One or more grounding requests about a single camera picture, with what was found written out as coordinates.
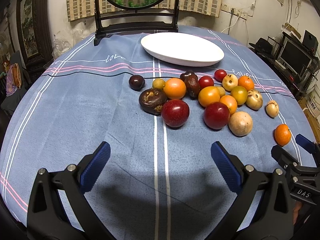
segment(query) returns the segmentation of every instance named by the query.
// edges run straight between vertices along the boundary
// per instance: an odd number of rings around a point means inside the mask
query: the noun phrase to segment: white oval plate
[[[185,33],[149,34],[141,39],[141,45],[151,56],[182,66],[211,66],[224,57],[211,41]]]

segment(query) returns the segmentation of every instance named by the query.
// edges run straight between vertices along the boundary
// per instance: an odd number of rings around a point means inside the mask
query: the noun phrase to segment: pink stripe
[[[200,37],[200,38],[204,38],[204,39],[209,39],[209,40],[218,40],[218,38],[215,38],[215,37],[200,36],[200,35],[194,35],[194,36],[197,36],[197,37]],[[244,46],[244,45],[242,45],[240,43],[236,43],[236,42],[233,42],[233,41],[224,41],[224,42],[231,43],[231,44],[234,44],[234,45]]]
[[[2,174],[1,174],[1,178],[4,180],[4,182],[6,182],[7,185],[9,185],[9,187],[10,187],[10,188],[12,189],[12,191],[17,195],[17,197],[21,200],[21,202],[28,207],[27,203],[25,203],[25,202],[22,200],[22,198],[20,198],[20,196],[16,193],[16,191],[13,189],[13,187],[11,187],[11,185],[9,184],[9,182],[2,176]]]
[[[124,65],[127,65],[127,66],[121,66],[121,67],[118,67],[118,68],[115,68],[113,70],[102,70],[102,69],[110,69],[110,68],[113,68],[114,66],[117,66],[117,65],[121,65],[121,64],[124,64]],[[53,73],[63,73],[63,72],[67,72],[67,71],[72,71],[72,70],[95,70],[95,71],[99,71],[99,72],[105,72],[105,73],[108,73],[108,72],[113,72],[113,71],[116,71],[116,70],[119,70],[119,69],[122,69],[122,68],[127,68],[127,69],[130,69],[132,70],[132,72],[134,73],[138,73],[138,74],[142,74],[142,73],[153,73],[153,68],[133,68],[131,67],[130,65],[126,64],[126,63],[118,63],[118,64],[115,64],[111,67],[90,67],[90,66],[82,66],[82,65],[76,65],[76,66],[72,66],[72,67],[67,67],[68,70],[58,70],[58,71],[53,71],[53,70],[50,70],[49,72],[53,72]],[[152,71],[134,71],[134,70],[144,70],[144,69],[152,69]],[[172,69],[172,68],[161,68],[161,69],[165,69],[165,70],[173,70],[173,71],[178,71],[176,69]],[[170,73],[170,74],[177,74],[177,75],[180,75],[182,74],[182,72],[171,72],[171,71],[161,71],[162,73]],[[205,76],[211,76],[213,79],[214,79],[214,76],[211,75],[211,74],[208,74],[208,73],[201,73],[201,72],[198,72],[199,74],[202,74],[202,75],[205,75]],[[260,87],[260,85],[257,85],[255,84],[255,87],[257,88],[264,88],[264,86]],[[272,86],[266,86],[266,87],[269,87],[269,88],[266,88],[266,89],[274,89],[275,91],[279,91],[279,92],[286,92],[288,94],[290,94],[290,92],[286,91],[286,90],[283,90],[283,88],[281,87],[272,87]]]
[[[10,195],[13,197],[13,199],[18,203],[18,205],[25,211],[28,212],[23,206],[21,206],[21,204],[19,203],[19,201],[14,197],[14,195],[11,193],[11,191],[7,188],[7,186],[4,184],[4,182],[2,180],[0,180],[0,182],[3,184],[3,186],[6,188],[6,190],[10,193]]]

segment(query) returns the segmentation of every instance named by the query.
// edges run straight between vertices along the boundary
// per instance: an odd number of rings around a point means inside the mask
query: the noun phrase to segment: yellow fruit
[[[248,98],[247,90],[242,86],[236,86],[231,90],[231,96],[235,98],[238,103],[238,106],[243,105]]]
[[[216,87],[216,88],[219,90],[220,97],[222,98],[226,94],[225,89],[223,87]]]
[[[220,94],[216,87],[205,87],[198,95],[198,100],[201,106],[207,107],[208,105],[219,102]]]
[[[163,89],[165,86],[165,81],[162,78],[156,78],[152,83],[152,88]]]
[[[226,75],[222,80],[222,86],[227,91],[231,91],[237,85],[238,85],[238,79],[233,74]]]

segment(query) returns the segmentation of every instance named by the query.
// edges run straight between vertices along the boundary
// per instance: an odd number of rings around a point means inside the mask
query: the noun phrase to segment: power outlet
[[[248,19],[248,14],[246,12],[242,12],[241,16],[242,19],[247,20]]]
[[[229,12],[229,9],[230,9],[230,5],[228,5],[226,3],[223,3],[221,5],[221,11]]]
[[[241,10],[235,9],[233,14],[241,17]]]

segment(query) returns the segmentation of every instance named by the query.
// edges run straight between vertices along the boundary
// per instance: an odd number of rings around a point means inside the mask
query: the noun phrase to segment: speaker
[[[302,44],[306,46],[309,50],[311,50],[313,55],[316,54],[316,51],[318,48],[318,40],[314,35],[312,35],[307,30],[304,33]]]

